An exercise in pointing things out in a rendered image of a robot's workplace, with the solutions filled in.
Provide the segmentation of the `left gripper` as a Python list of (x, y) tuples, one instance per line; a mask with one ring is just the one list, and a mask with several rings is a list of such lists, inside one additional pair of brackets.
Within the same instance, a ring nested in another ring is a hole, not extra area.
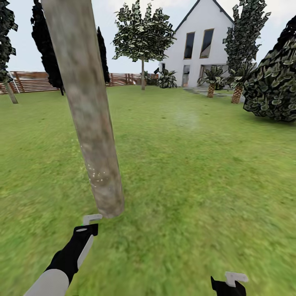
[(74, 234), (76, 234), (75, 231), (77, 231), (80, 228), (88, 228), (91, 231), (91, 233), (93, 234), (93, 236), (97, 236), (97, 234), (98, 234), (98, 223), (90, 224), (90, 225), (87, 225), (87, 226), (82, 225), (80, 227), (75, 227), (74, 228)]

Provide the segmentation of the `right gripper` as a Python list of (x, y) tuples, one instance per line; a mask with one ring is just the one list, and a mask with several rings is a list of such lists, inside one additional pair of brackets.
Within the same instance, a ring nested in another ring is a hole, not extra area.
[(213, 277), (211, 277), (211, 283), (213, 290), (217, 291), (217, 296), (231, 296), (233, 294), (246, 296), (245, 288), (241, 284), (236, 284), (236, 287), (229, 287), (226, 282), (215, 281)]

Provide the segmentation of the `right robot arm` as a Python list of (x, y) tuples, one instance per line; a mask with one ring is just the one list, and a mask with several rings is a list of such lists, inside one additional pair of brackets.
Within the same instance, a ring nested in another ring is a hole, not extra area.
[(217, 296), (246, 296), (245, 288), (238, 283), (248, 282), (248, 277), (243, 273), (225, 272), (226, 282), (215, 281), (211, 277), (213, 290), (217, 291)]

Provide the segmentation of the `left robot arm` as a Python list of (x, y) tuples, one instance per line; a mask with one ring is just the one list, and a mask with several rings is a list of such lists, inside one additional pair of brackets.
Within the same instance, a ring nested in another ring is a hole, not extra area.
[(83, 225), (74, 228), (70, 242), (54, 255), (46, 271), (23, 296), (65, 296), (98, 234), (98, 223), (90, 224), (90, 221), (102, 218), (99, 213), (85, 215)]

